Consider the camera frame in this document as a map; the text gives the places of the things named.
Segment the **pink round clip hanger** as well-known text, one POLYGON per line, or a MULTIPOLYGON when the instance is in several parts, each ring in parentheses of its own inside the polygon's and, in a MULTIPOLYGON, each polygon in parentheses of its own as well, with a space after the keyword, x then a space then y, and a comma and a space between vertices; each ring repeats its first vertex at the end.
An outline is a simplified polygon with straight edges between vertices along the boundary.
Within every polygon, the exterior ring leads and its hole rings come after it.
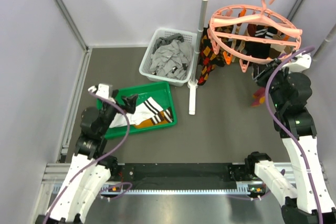
POLYGON ((261 6, 229 5, 210 18, 207 34, 214 53, 222 52, 229 65, 236 58, 242 72, 254 63, 288 58, 301 46, 302 30, 268 9, 275 0, 261 0, 261 6))

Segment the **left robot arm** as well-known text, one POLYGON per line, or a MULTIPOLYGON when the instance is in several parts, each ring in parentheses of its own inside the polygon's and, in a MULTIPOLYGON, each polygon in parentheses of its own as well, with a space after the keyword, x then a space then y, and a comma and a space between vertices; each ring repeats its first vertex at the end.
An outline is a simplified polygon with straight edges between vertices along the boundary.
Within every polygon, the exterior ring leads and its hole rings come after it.
POLYGON ((104 153, 105 134, 117 114, 126 116, 136 109, 138 95, 122 96, 111 86, 93 86, 89 93, 103 106, 90 106, 81 114, 81 133, 76 142, 68 173, 48 210, 38 215, 36 223, 84 223, 101 188, 108 180, 117 178, 120 168, 111 153, 104 153))

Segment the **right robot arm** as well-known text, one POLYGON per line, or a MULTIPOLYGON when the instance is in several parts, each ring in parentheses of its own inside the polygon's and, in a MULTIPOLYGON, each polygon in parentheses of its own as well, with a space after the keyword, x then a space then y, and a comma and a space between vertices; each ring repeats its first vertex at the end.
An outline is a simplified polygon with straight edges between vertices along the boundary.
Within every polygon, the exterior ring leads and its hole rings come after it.
POLYGON ((335 203, 325 185, 317 151, 317 129, 306 108, 312 96, 311 81, 276 59, 253 67, 253 80, 265 92, 274 128, 290 158, 295 182, 292 184, 269 155, 252 152, 245 159, 245 174, 261 179, 277 199, 284 223, 335 223, 335 203))

